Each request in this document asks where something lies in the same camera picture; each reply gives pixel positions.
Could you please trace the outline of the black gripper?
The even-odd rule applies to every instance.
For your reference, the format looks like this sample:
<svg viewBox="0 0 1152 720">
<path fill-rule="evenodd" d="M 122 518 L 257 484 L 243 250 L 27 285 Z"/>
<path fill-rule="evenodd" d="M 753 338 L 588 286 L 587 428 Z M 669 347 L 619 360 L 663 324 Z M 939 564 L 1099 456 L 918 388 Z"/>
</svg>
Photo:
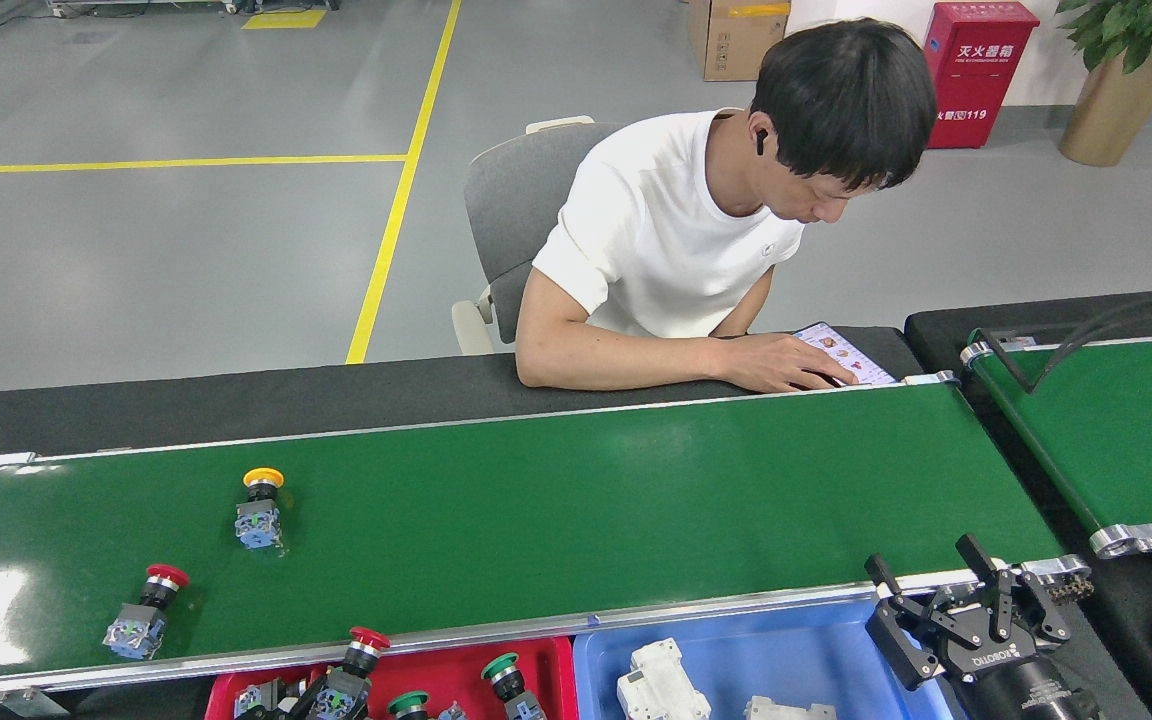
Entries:
<svg viewBox="0 0 1152 720">
<path fill-rule="evenodd" d="M 998 569 L 970 533 L 955 548 L 980 585 L 954 617 L 945 611 L 942 591 L 919 600 L 901 591 L 881 553 L 865 562 L 869 578 L 890 591 L 877 602 L 867 632 L 901 685 L 914 691 L 945 667 L 970 719 L 1101 719 L 1094 696 L 1074 688 L 1049 657 L 1021 638 L 1064 643 L 1073 637 L 1036 575 Z M 943 650 L 937 650 L 937 639 L 946 638 Z"/>
</svg>

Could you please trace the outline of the person's right hand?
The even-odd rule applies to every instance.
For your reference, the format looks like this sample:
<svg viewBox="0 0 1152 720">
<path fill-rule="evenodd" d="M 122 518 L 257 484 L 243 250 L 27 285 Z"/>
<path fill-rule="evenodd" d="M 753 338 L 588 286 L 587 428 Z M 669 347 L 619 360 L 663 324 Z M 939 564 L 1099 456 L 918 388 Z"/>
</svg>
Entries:
<svg viewBox="0 0 1152 720">
<path fill-rule="evenodd" d="M 790 334 L 746 334 L 717 346 L 717 381 L 756 393 L 855 386 L 858 377 L 832 357 Z"/>
</svg>

